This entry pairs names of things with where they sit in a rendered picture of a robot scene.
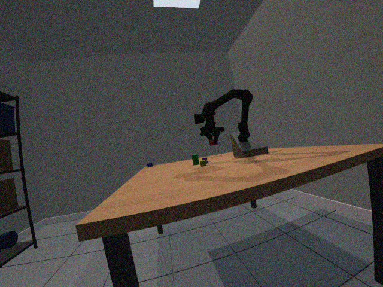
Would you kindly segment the red block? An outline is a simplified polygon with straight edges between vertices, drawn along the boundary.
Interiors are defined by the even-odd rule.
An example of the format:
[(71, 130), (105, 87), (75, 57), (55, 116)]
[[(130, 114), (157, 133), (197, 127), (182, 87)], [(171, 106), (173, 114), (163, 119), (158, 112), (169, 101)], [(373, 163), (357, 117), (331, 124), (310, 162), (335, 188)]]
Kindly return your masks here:
[(209, 140), (209, 144), (210, 144), (210, 146), (212, 146), (212, 145), (218, 145), (218, 141), (217, 141), (217, 143), (215, 143), (215, 142), (214, 142), (214, 139), (213, 139), (213, 140)]

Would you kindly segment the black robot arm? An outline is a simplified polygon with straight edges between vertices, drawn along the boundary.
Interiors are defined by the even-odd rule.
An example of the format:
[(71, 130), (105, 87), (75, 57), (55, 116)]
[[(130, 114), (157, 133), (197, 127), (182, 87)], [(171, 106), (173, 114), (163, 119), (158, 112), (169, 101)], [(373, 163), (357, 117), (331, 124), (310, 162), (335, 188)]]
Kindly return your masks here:
[[(249, 90), (237, 90), (237, 89), (231, 89), (227, 94), (222, 95), (218, 99), (216, 99), (213, 102), (206, 103), (204, 105), (204, 109), (202, 110), (201, 114), (195, 114), (195, 123), (204, 123), (205, 118), (207, 121), (214, 121), (214, 114), (216, 114), (216, 110), (219, 106), (222, 104), (228, 102), (229, 100), (236, 98), (242, 101), (242, 112), (241, 112), (241, 122), (238, 123), (238, 129), (240, 131), (240, 134), (238, 136), (238, 139), (240, 142), (248, 142), (247, 138), (250, 136), (250, 133), (248, 131), (248, 112), (249, 112), (249, 105), (253, 99), (253, 95), (250, 93)], [(204, 127), (200, 128), (201, 132), (205, 132), (207, 130), (212, 130), (211, 123), (206, 124)]]

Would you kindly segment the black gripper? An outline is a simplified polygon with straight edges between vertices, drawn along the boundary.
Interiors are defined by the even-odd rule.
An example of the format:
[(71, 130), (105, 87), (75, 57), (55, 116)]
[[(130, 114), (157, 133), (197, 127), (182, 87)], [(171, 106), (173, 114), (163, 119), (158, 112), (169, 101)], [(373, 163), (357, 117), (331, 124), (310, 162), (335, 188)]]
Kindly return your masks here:
[(217, 141), (218, 141), (218, 137), (219, 137), (220, 133), (225, 131), (225, 129), (224, 129), (224, 127), (216, 127), (215, 128), (215, 124), (216, 124), (215, 121), (207, 121), (206, 124), (208, 124), (208, 123), (211, 123), (212, 130), (209, 129), (209, 130), (207, 130), (205, 132), (201, 132), (200, 135), (201, 136), (206, 136), (208, 138), (208, 140), (212, 140), (212, 138), (214, 136), (214, 142), (216, 144)]

